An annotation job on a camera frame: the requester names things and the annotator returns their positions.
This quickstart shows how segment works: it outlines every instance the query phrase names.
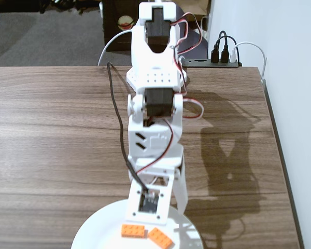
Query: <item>white cable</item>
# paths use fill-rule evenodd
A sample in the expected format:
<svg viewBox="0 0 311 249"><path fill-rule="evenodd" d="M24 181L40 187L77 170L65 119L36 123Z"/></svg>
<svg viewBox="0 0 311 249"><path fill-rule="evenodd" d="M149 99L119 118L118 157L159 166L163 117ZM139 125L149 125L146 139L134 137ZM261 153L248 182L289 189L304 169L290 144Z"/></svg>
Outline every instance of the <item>white cable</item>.
<svg viewBox="0 0 311 249"><path fill-rule="evenodd" d="M130 32L132 32L132 29L131 29L131 30L122 31L122 32L119 33L119 34L116 34L111 40L109 40L109 42L106 44L106 46L104 47L104 49L103 49L103 51L102 51L102 53L101 53L101 55L100 55L100 57L99 57L98 66L100 66L100 63L101 63L101 61L102 61L102 58L103 58L103 56L104 56L104 54L105 54L106 49L108 48L108 46L109 46L116 38L118 38L119 36L121 36L121 35L123 35L123 34L126 34L126 33L130 33Z"/></svg>
<svg viewBox="0 0 311 249"><path fill-rule="evenodd" d="M230 62L235 62L236 61L236 47L241 45L241 44L250 44L250 45L254 45L255 47L259 48L259 50L261 51L261 53L263 54L263 59L264 59L264 65L263 65L263 70L262 70L262 73L261 73L261 82L263 83L264 81L264 74L265 74L265 68L266 68L266 62L267 62L267 57L263 51L263 49L261 47L259 47L258 45L252 43L252 42L248 42L248 41L243 41L241 43L238 43L234 46L233 50L232 50L232 53L231 53L231 56L230 56Z"/></svg>
<svg viewBox="0 0 311 249"><path fill-rule="evenodd" d="M201 18L201 30L202 30L202 35L203 35L203 37L204 37L204 30L203 30L203 19L204 18L206 18L206 19L208 19L208 16L203 16L202 18Z"/></svg>
<svg viewBox="0 0 311 249"><path fill-rule="evenodd" d="M184 120L200 119L203 116L203 114L204 114L204 106L202 105L201 102L199 102L198 100L192 99L192 98L183 98L183 102L194 103L194 104L198 105L202 109L201 113L198 116L195 116L195 117L183 117Z"/></svg>
<svg viewBox="0 0 311 249"><path fill-rule="evenodd" d="M182 42L182 41L184 41L187 37L188 37L188 22L187 22L187 20L186 19L179 19L178 21L176 21L176 22L173 22L173 23L171 23L171 25L178 25L179 23L185 23L185 32L184 32L184 36L182 37L182 38L180 38L178 41L177 41L177 44L176 44L176 49L175 49L175 51L174 51L174 57L173 57L173 60L176 60L176 58L175 58L175 55L177 55L178 54L178 52L177 52L177 50L178 50L178 46L179 46L179 44ZM178 61L177 61L177 63L178 63L178 65L179 65L179 67L177 67L177 70L178 70L178 72L179 72L179 74L181 75L181 77L182 77L182 79L183 79L183 81L185 81L185 78L184 78L184 73L183 73L183 68L182 68L182 60L181 60L181 57L178 59ZM184 87L185 87L185 94L183 94L184 96L186 95L186 93L187 93L187 86L186 86L186 84L184 83Z"/></svg>
<svg viewBox="0 0 311 249"><path fill-rule="evenodd" d="M156 183L156 181L158 180L158 177L156 176L150 183L150 185L153 185L154 183Z"/></svg>
<svg viewBox="0 0 311 249"><path fill-rule="evenodd" d="M180 56L180 57L178 58L178 60L180 61L181 64L182 64L182 60L183 60L183 59L185 59L184 56Z"/></svg>

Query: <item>white plate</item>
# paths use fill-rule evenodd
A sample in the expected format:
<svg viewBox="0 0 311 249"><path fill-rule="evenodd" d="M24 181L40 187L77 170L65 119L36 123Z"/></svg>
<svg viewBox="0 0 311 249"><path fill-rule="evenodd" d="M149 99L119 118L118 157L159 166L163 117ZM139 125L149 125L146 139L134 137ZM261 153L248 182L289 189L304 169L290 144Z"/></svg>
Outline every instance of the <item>white plate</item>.
<svg viewBox="0 0 311 249"><path fill-rule="evenodd" d="M150 239L123 238L122 224L144 225L151 231L154 227L166 234L175 245L171 249L203 249L201 237L195 226L184 215L169 208L168 221L164 226L155 226L125 221L128 200L114 202L95 212L78 230L72 249L159 249Z"/></svg>

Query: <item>white wall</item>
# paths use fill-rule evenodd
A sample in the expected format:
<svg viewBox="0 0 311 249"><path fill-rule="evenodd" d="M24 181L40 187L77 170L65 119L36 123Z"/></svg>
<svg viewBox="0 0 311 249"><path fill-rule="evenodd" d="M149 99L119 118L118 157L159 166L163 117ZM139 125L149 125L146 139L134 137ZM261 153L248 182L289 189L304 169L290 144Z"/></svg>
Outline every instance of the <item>white wall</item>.
<svg viewBox="0 0 311 249"><path fill-rule="evenodd" d="M266 53L266 85L304 245L311 249L311 0L212 1L209 51L225 30ZM243 66L261 70L257 48L241 45L239 51Z"/></svg>

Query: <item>dark wooden cabinet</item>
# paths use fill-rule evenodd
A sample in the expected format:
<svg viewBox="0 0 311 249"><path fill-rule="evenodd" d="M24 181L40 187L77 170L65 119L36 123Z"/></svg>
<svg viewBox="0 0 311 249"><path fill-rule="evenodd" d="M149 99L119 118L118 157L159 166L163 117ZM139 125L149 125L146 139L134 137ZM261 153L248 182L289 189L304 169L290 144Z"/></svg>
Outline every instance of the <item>dark wooden cabinet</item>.
<svg viewBox="0 0 311 249"><path fill-rule="evenodd" d="M140 0L103 0L103 31L104 42L107 44L116 34L123 29L118 25L118 20L123 16L129 16L134 23L138 19L138 6ZM131 33L118 37L108 46L107 51L130 50Z"/></svg>
<svg viewBox="0 0 311 249"><path fill-rule="evenodd" d="M38 12L43 0L0 0L0 12Z"/></svg>

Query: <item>red wire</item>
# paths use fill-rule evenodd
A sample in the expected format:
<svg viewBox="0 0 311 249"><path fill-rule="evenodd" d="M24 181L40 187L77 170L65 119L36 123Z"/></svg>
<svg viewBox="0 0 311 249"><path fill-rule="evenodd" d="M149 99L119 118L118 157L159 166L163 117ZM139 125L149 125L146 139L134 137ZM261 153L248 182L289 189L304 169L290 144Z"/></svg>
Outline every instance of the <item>red wire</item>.
<svg viewBox="0 0 311 249"><path fill-rule="evenodd" d="M199 102L197 99L194 99L194 98L186 98L184 97L183 99L186 99L186 100L195 100L197 102ZM199 118L201 117L202 113L200 113L199 115L197 116L182 116L182 118L189 118L189 119L194 119L194 118Z"/></svg>
<svg viewBox="0 0 311 249"><path fill-rule="evenodd" d="M153 164L155 164L156 162L158 162L161 158L163 158L165 156L165 154L167 153L167 151L169 150L171 144L172 144L172 141L173 141L173 138L174 138L174 131L173 131L173 128L172 126L170 125L170 123L163 118L163 120L167 123L168 127L170 128L171 130L171 139L169 140L169 143L165 149L165 151L160 155L160 157L158 157L156 160L154 160L152 163L149 163L148 165L144 166L143 168L141 168L140 170L137 171L137 174L139 174L140 172L144 171L145 169L149 168L150 166L152 166Z"/></svg>
<svg viewBox="0 0 311 249"><path fill-rule="evenodd" d="M178 54L182 54L182 53L185 53L185 52L187 52L187 51L189 51L189 50L194 49L195 47L197 47L197 46L201 43L201 41L202 41L202 39L203 39L203 35L202 35L201 28L199 27L198 22L197 22L197 18L196 18L196 16L195 16L194 14L192 14L192 13L190 13L190 12L187 12L187 13L185 13L179 20L183 19L183 18L184 18L185 16L187 16L187 15L192 15L193 18L195 19L195 23L196 23L196 25L197 25L197 27L198 27L198 31L199 31L199 40L198 40L198 42L197 42L196 44L192 45L191 47L189 47L189 48L187 48L187 49L185 49L185 50L183 50L183 51L178 52Z"/></svg>
<svg viewBox="0 0 311 249"><path fill-rule="evenodd" d="M175 52L174 52L174 63L177 66L177 68L179 69L179 71L181 72L181 76L183 77L183 84L184 84L184 87L185 87L185 91L181 92L181 94L186 94L187 93L187 85L186 85L185 75L183 74L182 65L181 64L179 65L178 62L175 60Z"/></svg>
<svg viewBox="0 0 311 249"><path fill-rule="evenodd" d="M171 25L176 25L178 23L180 23L182 20L185 20L184 18L181 18L179 20L177 20L176 22L172 22ZM187 21L185 20L185 33L183 35L183 39L179 39L178 43L175 45L174 49L177 48L186 38L187 38L187 35L188 35L188 23Z"/></svg>

